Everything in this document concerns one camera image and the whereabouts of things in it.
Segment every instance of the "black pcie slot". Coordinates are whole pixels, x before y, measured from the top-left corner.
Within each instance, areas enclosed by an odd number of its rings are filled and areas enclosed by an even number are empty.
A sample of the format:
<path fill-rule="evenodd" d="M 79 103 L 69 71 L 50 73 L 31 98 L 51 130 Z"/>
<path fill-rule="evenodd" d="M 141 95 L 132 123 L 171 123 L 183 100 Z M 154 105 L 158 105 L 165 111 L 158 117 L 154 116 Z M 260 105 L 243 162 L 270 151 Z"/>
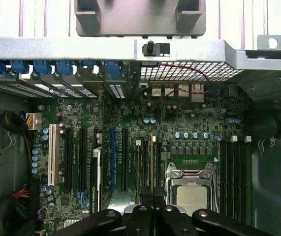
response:
<path fill-rule="evenodd" d="M 241 220 L 241 166 L 240 166 L 240 147 L 242 144 L 233 144 L 234 146 L 234 219 Z"/>
<path fill-rule="evenodd" d="M 87 189 L 87 129 L 79 130 L 79 183 L 78 190 Z"/>
<path fill-rule="evenodd" d="M 247 174 L 247 163 L 246 163 L 246 145 L 242 144 L 240 148 L 240 196 L 241 196 L 241 222 L 246 223 L 246 211 L 247 211 L 247 185 L 246 185 L 246 174 Z"/>
<path fill-rule="evenodd" d="M 226 145 L 226 160 L 227 160 L 227 217 L 233 218 L 233 145 Z"/>
<path fill-rule="evenodd" d="M 65 134 L 65 190 L 72 189 L 72 167 L 73 167 L 73 130 L 66 129 Z"/>
<path fill-rule="evenodd" d="M 156 143 L 156 187 L 161 186 L 161 145 Z"/>
<path fill-rule="evenodd" d="M 147 186 L 147 178 L 148 178 L 148 173 L 149 173 L 149 168 L 148 168 L 148 141 L 143 141 L 143 146 L 142 146 L 142 184 L 141 186 Z"/>
<path fill-rule="evenodd" d="M 226 204 L 226 171 L 227 171 L 227 159 L 226 159 L 226 143 L 221 142 L 220 144 L 220 213 L 224 216 L 227 215 L 227 204 Z"/>
<path fill-rule="evenodd" d="M 122 192 L 127 191 L 127 173 L 129 159 L 128 128 L 122 130 Z"/>

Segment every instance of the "pcie slot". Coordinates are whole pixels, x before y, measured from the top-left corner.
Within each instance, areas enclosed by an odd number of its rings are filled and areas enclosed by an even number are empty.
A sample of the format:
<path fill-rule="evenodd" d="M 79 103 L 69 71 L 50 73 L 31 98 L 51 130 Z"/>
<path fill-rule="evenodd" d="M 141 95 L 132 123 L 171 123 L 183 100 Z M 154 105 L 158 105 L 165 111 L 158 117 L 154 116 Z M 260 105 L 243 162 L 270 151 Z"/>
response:
<path fill-rule="evenodd" d="M 148 168 L 148 141 L 143 140 L 142 141 L 142 155 L 141 155 L 141 160 L 142 160 L 142 184 L 141 186 L 145 187 L 148 186 L 147 182 L 149 180 L 148 174 L 149 174 L 149 168 Z"/>
<path fill-rule="evenodd" d="M 73 168 L 73 130 L 72 128 L 66 129 L 65 134 L 65 190 L 72 189 L 72 168 Z"/>
<path fill-rule="evenodd" d="M 111 142 L 111 192 L 114 192 L 115 185 L 115 146 L 116 146 L 116 130 L 111 128 L 110 130 L 110 142 Z"/>
<path fill-rule="evenodd" d="M 54 186 L 58 183 L 58 165 L 60 136 L 59 129 L 56 124 L 50 124 L 50 135 L 48 141 L 48 185 Z"/>
<path fill-rule="evenodd" d="M 123 128 L 122 130 L 122 192 L 127 191 L 128 159 L 129 159 L 128 128 Z"/>
<path fill-rule="evenodd" d="M 247 163 L 246 163 L 246 145 L 242 144 L 240 148 L 240 196 L 241 196 L 241 222 L 246 223 L 246 212 L 247 212 L 247 185 L 246 185 L 246 174 L 247 174 Z"/>
<path fill-rule="evenodd" d="M 90 165 L 90 211 L 95 214 L 100 210 L 100 192 L 101 192 L 101 151 L 102 147 L 96 147 L 92 150 L 93 157 Z"/>
<path fill-rule="evenodd" d="M 227 184 L 227 159 L 226 159 L 226 144 L 221 142 L 220 144 L 220 213 L 224 216 L 227 215 L 227 204 L 226 204 L 226 184 Z"/>
<path fill-rule="evenodd" d="M 156 143 L 156 187 L 161 186 L 161 145 Z"/>
<path fill-rule="evenodd" d="M 226 145 L 226 160 L 227 160 L 227 217 L 233 218 L 233 146 Z"/>
<path fill-rule="evenodd" d="M 78 191 L 87 189 L 87 129 L 79 130 L 79 183 Z"/>
<path fill-rule="evenodd" d="M 241 144 L 235 143 L 234 146 L 234 219 L 240 221 L 241 219 L 241 166 L 240 166 L 240 146 Z"/>

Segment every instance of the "dimm slot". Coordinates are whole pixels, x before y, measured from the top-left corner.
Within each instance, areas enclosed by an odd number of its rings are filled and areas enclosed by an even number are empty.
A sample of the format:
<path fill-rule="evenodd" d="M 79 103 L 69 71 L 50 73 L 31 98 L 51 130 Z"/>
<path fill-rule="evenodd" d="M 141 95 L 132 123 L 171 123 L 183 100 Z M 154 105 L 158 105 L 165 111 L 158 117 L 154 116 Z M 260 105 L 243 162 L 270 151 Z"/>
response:
<path fill-rule="evenodd" d="M 116 129 L 111 128 L 110 130 L 111 139 L 111 192 L 114 192 L 115 185 L 115 146 L 116 146 Z"/>
<path fill-rule="evenodd" d="M 226 144 L 221 142 L 220 144 L 220 213 L 224 216 L 227 215 L 226 205 Z"/>
<path fill-rule="evenodd" d="M 127 173 L 129 159 L 128 128 L 122 130 L 122 192 L 127 191 Z"/>
<path fill-rule="evenodd" d="M 87 129 L 79 130 L 79 183 L 78 190 L 87 189 Z"/>
<path fill-rule="evenodd" d="M 65 134 L 65 190 L 72 189 L 72 169 L 73 169 L 73 130 L 66 129 Z"/>

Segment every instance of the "electrolytic capacitor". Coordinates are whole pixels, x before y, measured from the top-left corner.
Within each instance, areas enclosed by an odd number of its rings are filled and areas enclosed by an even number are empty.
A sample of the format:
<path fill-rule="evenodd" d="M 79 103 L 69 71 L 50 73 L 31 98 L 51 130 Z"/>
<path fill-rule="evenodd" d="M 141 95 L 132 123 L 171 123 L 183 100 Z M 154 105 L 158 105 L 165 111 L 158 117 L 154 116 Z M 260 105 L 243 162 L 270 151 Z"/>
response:
<path fill-rule="evenodd" d="M 40 160 L 40 156 L 39 155 L 33 155 L 32 156 L 32 161 L 39 161 Z"/>
<path fill-rule="evenodd" d="M 31 165 L 33 168 L 36 168 L 36 167 L 38 167 L 39 164 L 37 161 L 33 161 Z"/>
<path fill-rule="evenodd" d="M 222 136 L 215 136 L 215 140 L 218 141 L 218 142 L 221 142 L 222 141 Z"/>
<path fill-rule="evenodd" d="M 193 133 L 193 138 L 198 139 L 199 138 L 199 133 L 197 133 L 197 132 Z"/>
<path fill-rule="evenodd" d="M 145 123 L 145 124 L 148 124 L 149 122 L 150 122 L 150 119 L 149 119 L 149 118 L 147 118 L 147 117 L 144 118 L 144 123 Z"/>
<path fill-rule="evenodd" d="M 34 175 L 38 174 L 39 172 L 40 172 L 39 168 L 32 168 L 32 170 L 31 170 L 31 173 Z"/>
<path fill-rule="evenodd" d="M 235 120 L 236 124 L 240 124 L 241 123 L 241 119 L 240 118 L 234 118 L 234 120 Z"/>
<path fill-rule="evenodd" d="M 226 119 L 227 122 L 229 122 L 230 124 L 235 123 L 235 118 L 234 117 L 230 117 Z"/>
<path fill-rule="evenodd" d="M 32 154 L 33 155 L 38 155 L 38 154 L 40 154 L 41 153 L 41 149 L 40 148 L 34 148 L 33 150 L 32 150 Z"/>
<path fill-rule="evenodd" d="M 155 124 L 155 123 L 156 123 L 156 119 L 155 119 L 155 118 L 151 118 L 151 119 L 150 119 L 150 123 L 151 123 L 151 124 Z"/>
<path fill-rule="evenodd" d="M 203 133 L 203 138 L 204 138 L 204 139 L 210 138 L 210 134 L 207 133 L 207 132 Z"/>
<path fill-rule="evenodd" d="M 44 129 L 43 129 L 43 134 L 48 134 L 49 131 L 50 131 L 49 128 L 44 128 Z"/>
<path fill-rule="evenodd" d="M 43 139 L 43 140 L 48 140 L 48 135 L 47 135 L 47 134 L 44 134 L 44 135 L 42 136 L 42 139 Z"/>
<path fill-rule="evenodd" d="M 175 133 L 175 138 L 179 139 L 181 137 L 181 134 L 179 132 Z"/>
<path fill-rule="evenodd" d="M 53 188 L 46 189 L 46 194 L 51 195 L 54 192 Z"/>

